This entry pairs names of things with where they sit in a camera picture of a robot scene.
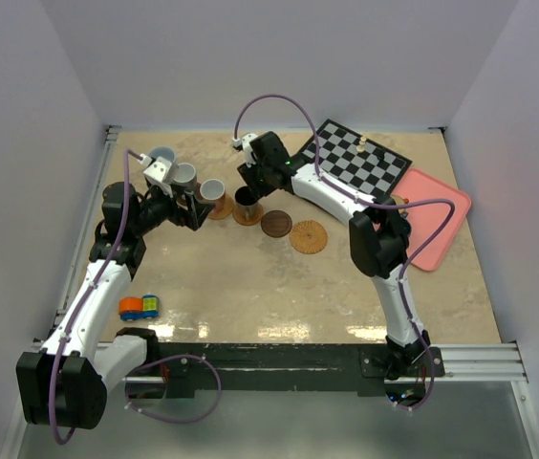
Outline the black maroon cup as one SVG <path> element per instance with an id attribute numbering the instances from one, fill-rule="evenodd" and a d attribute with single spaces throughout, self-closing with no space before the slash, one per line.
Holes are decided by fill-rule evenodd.
<path id="1" fill-rule="evenodd" d="M 241 225 L 254 225 L 259 211 L 258 200 L 248 186 L 239 187 L 234 194 L 234 219 Z"/>

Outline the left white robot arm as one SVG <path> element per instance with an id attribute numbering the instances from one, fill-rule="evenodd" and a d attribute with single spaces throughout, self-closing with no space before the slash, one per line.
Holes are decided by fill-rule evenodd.
<path id="1" fill-rule="evenodd" d="M 108 393 L 132 370 L 155 373 L 162 352 L 154 332 L 130 329 L 103 351 L 97 345 L 108 316 L 134 279 L 145 235 L 164 222 L 198 230 L 213 206 L 183 186 L 143 194 L 125 182 L 102 192 L 102 220 L 82 285 L 66 316 L 37 351 L 23 353 L 15 367 L 27 423 L 92 429 Z"/>

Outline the light blue cup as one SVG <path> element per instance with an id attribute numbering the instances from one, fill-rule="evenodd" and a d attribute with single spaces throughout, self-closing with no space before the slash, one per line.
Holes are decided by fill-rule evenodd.
<path id="1" fill-rule="evenodd" d="M 167 146 L 157 146 L 149 151 L 148 156 L 152 163 L 173 164 L 176 161 L 176 153 Z"/>

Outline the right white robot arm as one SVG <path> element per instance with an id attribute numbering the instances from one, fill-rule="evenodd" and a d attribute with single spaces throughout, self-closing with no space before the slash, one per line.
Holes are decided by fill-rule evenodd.
<path id="1" fill-rule="evenodd" d="M 385 316 L 390 371 L 412 375 L 422 366 L 430 339 L 416 312 L 405 271 L 409 229 L 393 208 L 394 202 L 387 200 L 378 208 L 364 206 L 354 192 L 329 178 L 317 163 L 290 156 L 273 132 L 233 137 L 231 143 L 244 155 L 238 172 L 254 198 L 285 190 L 348 227 L 353 263 L 372 279 Z"/>

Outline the small woven rattan coaster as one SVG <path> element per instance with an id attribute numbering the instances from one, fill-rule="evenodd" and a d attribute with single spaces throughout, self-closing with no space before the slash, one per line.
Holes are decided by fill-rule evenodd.
<path id="1" fill-rule="evenodd" d="M 232 213 L 234 208 L 233 199 L 228 193 L 225 193 L 217 200 L 213 200 L 212 204 L 214 208 L 208 214 L 210 220 L 223 220 Z"/>

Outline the light wooden coaster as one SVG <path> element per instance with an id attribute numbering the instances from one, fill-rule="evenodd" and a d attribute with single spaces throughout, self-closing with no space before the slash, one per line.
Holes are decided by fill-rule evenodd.
<path id="1" fill-rule="evenodd" d="M 250 206 L 235 203 L 232 216 L 239 225 L 253 226 L 259 223 L 263 218 L 264 209 L 259 203 L 254 203 Z"/>

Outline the large woven rattan coaster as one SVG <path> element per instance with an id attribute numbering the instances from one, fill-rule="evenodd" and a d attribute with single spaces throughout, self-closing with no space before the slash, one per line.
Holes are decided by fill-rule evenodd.
<path id="1" fill-rule="evenodd" d="M 290 242 L 301 253 L 316 254 L 326 248 L 328 234 L 320 223 L 314 220 L 304 220 L 292 227 Z"/>

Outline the white floral mug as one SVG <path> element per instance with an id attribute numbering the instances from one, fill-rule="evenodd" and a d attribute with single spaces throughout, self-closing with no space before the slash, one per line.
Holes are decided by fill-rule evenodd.
<path id="1" fill-rule="evenodd" d="M 205 202 L 214 205 L 213 210 L 209 213 L 209 217 L 215 218 L 221 213 L 226 204 L 226 187 L 225 184 L 218 179 L 208 179 L 200 185 L 200 195 Z"/>

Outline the grey white mug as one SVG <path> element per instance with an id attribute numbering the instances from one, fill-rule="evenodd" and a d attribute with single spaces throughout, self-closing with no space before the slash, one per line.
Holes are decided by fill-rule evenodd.
<path id="1" fill-rule="evenodd" d="M 173 176 L 173 183 L 195 191 L 198 185 L 197 168 L 191 163 L 179 163 Z"/>

